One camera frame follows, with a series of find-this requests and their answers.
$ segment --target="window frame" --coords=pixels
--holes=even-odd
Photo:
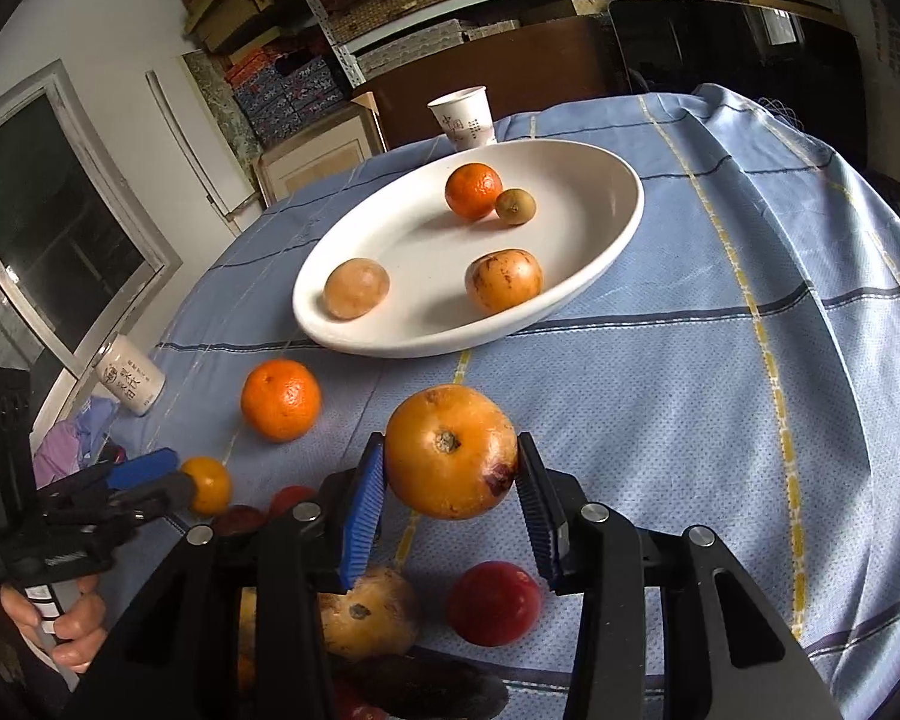
[[[117,224],[130,238],[144,262],[113,295],[80,341],[70,351],[40,316],[37,307],[14,283],[0,260],[0,289],[41,343],[63,363],[34,420],[31,440],[42,440],[60,413],[72,409],[77,394],[92,389],[90,367],[98,348],[114,331],[127,331],[146,305],[177,271],[182,261],[144,210],[121,174],[80,104],[61,60],[55,60],[0,96],[0,126],[36,98],[45,95],[64,137],[80,166]]]

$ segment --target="cup rim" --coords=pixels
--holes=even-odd
[[[459,103],[461,100],[466,100],[467,98],[472,98],[473,95],[479,95],[482,92],[486,92],[487,87],[485,86],[470,86],[466,89],[458,89],[456,92],[451,92],[449,95],[443,95],[442,97],[438,97],[436,100],[430,100],[427,103],[428,108],[436,107],[437,105],[446,105],[447,103]]]

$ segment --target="plate rim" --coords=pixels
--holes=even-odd
[[[319,249],[322,245],[324,245],[325,240],[328,236],[338,227],[338,225],[343,224],[346,219],[354,212],[356,212],[362,205],[371,201],[377,194],[380,194],[382,191],[390,190],[394,184],[397,184],[404,179],[409,178],[413,173],[418,170],[423,170],[425,167],[434,167],[438,166],[440,163],[444,161],[449,161],[452,159],[456,159],[460,157],[462,154],[470,153],[471,151],[481,151],[485,148],[501,148],[501,146],[516,146],[525,145],[525,143],[570,143],[572,146],[580,146],[581,148],[592,148],[594,151],[602,151],[605,154],[608,154],[610,157],[617,160],[617,162],[624,167],[624,169],[629,172],[634,181],[636,182],[637,188],[637,196],[636,203],[634,204],[634,211],[631,213],[631,217],[626,221],[623,229],[620,231],[620,234],[613,239],[610,244],[604,248],[596,257],[594,257],[589,263],[583,266],[581,269],[576,271],[574,274],[567,276],[566,279],[557,282],[557,284],[552,285],[552,287],[543,290],[539,295],[535,298],[531,298],[530,300],[525,301],[524,303],[520,303],[512,308],[506,309],[504,311],[499,312],[498,314],[491,314],[489,317],[482,317],[481,319],[477,319],[475,322],[468,322],[467,324],[459,325],[457,327],[452,327],[447,330],[440,330],[437,333],[429,333],[425,336],[416,336],[412,338],[410,341],[401,341],[400,343],[362,343],[361,341],[338,341],[336,338],[334,340],[329,340],[328,338],[322,338],[322,334],[317,332],[314,333],[314,328],[309,326],[303,317],[306,317],[306,314],[312,313],[309,308],[303,307],[303,296],[302,296],[302,288],[300,286],[300,274],[303,274],[304,269],[306,269],[307,264],[311,260],[314,255],[317,255]],[[472,346],[482,346],[484,343],[490,343],[491,341],[496,341],[498,338],[504,338],[506,335],[510,333],[517,332],[518,329],[522,328],[514,328],[511,330],[506,330],[506,327],[510,327],[512,324],[519,324],[526,317],[531,317],[534,314],[538,314],[541,311],[545,311],[546,308],[553,306],[553,309],[556,310],[562,304],[567,302],[568,298],[576,295],[576,293],[581,290],[585,290],[590,284],[592,284],[596,279],[606,271],[610,265],[616,260],[617,257],[623,252],[629,242],[634,237],[636,233],[636,228],[640,224],[640,221],[643,218],[644,211],[644,189],[643,189],[643,181],[640,179],[640,176],[637,174],[634,167],[626,161],[622,156],[615,153],[614,151],[610,151],[608,148],[603,148],[602,146],[594,146],[592,143],[581,143],[579,141],[571,141],[566,138],[520,138],[514,139],[512,141],[504,141],[503,143],[490,143],[487,146],[479,146],[478,148],[471,148],[468,151],[457,151],[452,154],[447,154],[447,156],[440,157],[433,162],[427,162],[423,165],[419,165],[414,167],[413,170],[408,170],[404,175],[397,177],[394,181],[389,182],[386,186],[381,187],[380,189],[374,191],[372,194],[369,194],[359,203],[357,203],[353,208],[347,211],[341,218],[339,218],[333,226],[327,230],[320,240],[317,242],[317,245],[310,251],[307,255],[307,258],[303,261],[303,264],[300,266],[298,272],[296,273],[296,279],[293,281],[293,318],[296,320],[296,324],[300,330],[302,330],[308,338],[312,341],[315,341],[320,346],[323,346],[328,349],[332,349],[333,351],[340,351],[347,354],[356,354],[365,357],[381,357],[381,358],[397,358],[400,356],[406,358],[415,358],[415,357],[427,357],[427,356],[436,356],[439,354],[450,354],[454,351],[460,351],[461,349],[471,348]],[[544,300],[546,295],[552,295],[554,290],[559,290],[560,295],[556,297],[556,299]],[[533,320],[531,320],[528,324],[523,325],[523,327],[527,327],[530,324],[533,324]],[[459,343],[458,341],[451,341],[453,337],[461,335],[461,332],[464,328],[469,328],[466,332],[467,336],[477,336],[477,337],[488,337],[493,336],[494,332],[498,332],[499,330],[503,330],[504,332],[500,335],[496,335],[492,338],[487,338],[485,341],[476,341],[475,343]],[[444,351],[426,351],[425,349],[432,347],[434,344],[437,346],[452,346],[453,348],[447,348]]]

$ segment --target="brown wooden panel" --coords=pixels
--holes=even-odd
[[[440,128],[427,103],[468,86],[487,87],[495,119],[571,100],[629,94],[619,47],[586,17],[538,23],[455,46],[367,81],[391,148]]]

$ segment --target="yellow stripe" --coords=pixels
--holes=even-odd
[[[823,172],[822,167],[818,167],[814,164],[813,160],[810,159],[809,154],[806,153],[802,148],[800,148],[796,143],[794,143],[790,138],[787,137],[786,133],[781,129],[776,127],[775,125],[770,124],[770,116],[764,111],[756,110],[755,108],[749,108],[754,117],[756,117],[756,121],[763,124],[763,127],[770,132],[775,138],[783,143],[784,146],[787,146],[791,153],[797,157],[800,161],[807,165],[807,167],[813,167],[813,171],[819,175],[823,179],[823,183],[828,186],[830,189],[836,189],[840,194],[844,196],[850,206],[855,210],[858,214],[863,218],[861,203],[858,197],[854,196],[854,194],[847,189],[842,184],[838,184],[836,181],[831,181],[826,177],[826,174]],[[893,280],[895,280],[896,285],[900,288],[900,268],[893,261],[893,257],[890,257],[890,252],[887,251],[886,247],[883,245],[883,241],[880,240],[880,236],[876,234],[874,230],[871,228],[866,228],[866,237],[871,240],[874,244],[874,247],[877,250],[877,253],[880,255],[880,259],[883,260],[883,264],[887,266],[888,271],[890,271],[890,275],[893,276]]]
[[[706,215],[710,219],[713,229],[716,231],[724,246],[724,253],[727,255],[727,261],[730,262],[730,266],[733,269],[733,275],[736,277],[746,307],[751,314],[751,321],[754,326],[754,336],[756,336],[756,343],[760,346],[764,365],[767,370],[767,380],[770,383],[770,394],[773,396],[773,410],[776,414],[776,429],[778,430],[780,438],[780,456],[783,460],[783,472],[786,482],[787,509],[790,519],[791,560],[794,572],[794,597],[791,610],[790,630],[795,637],[799,638],[803,633],[803,618],[806,613],[806,573],[804,571],[803,526],[800,521],[802,518],[800,517],[799,480],[797,480],[797,454],[794,451],[793,437],[787,424],[787,402],[783,394],[783,387],[780,385],[778,365],[776,364],[773,351],[770,350],[767,328],[763,323],[763,317],[760,316],[760,309],[756,304],[756,299],[751,293],[751,288],[749,288],[749,280],[746,278],[746,274],[744,274],[744,271],[740,266],[740,258],[733,247],[732,240],[730,240],[730,234],[727,233],[727,228],[724,227],[720,218],[717,216],[713,204],[707,199],[700,180],[698,180],[696,175],[693,175],[693,170],[690,170],[690,166],[687,164],[682,153],[677,150],[676,144],[671,140],[669,135],[667,135],[663,127],[660,127],[659,122],[653,117],[653,114],[650,114],[650,109],[647,107],[644,98],[639,97],[637,99],[640,100],[640,107],[643,108],[644,115],[650,123],[653,124],[653,128],[656,129],[664,142],[667,143],[667,146],[669,146],[674,157],[677,157],[677,162],[679,162],[683,172],[686,173],[687,178],[690,179],[690,184],[693,186],[694,191],[696,191],[697,196],[701,201],[701,205],[703,205],[703,210],[706,211]]]
[[[470,365],[470,350],[463,349],[460,353],[460,358],[457,360],[457,369],[453,372],[454,384],[463,384],[468,365]],[[420,512],[410,512],[410,519],[407,520],[407,527],[403,529],[403,536],[400,536],[400,543],[394,555],[394,568],[397,571],[403,571],[403,566],[407,563],[407,557],[410,557],[410,547],[413,546],[413,536],[416,534],[416,525],[419,522]]]

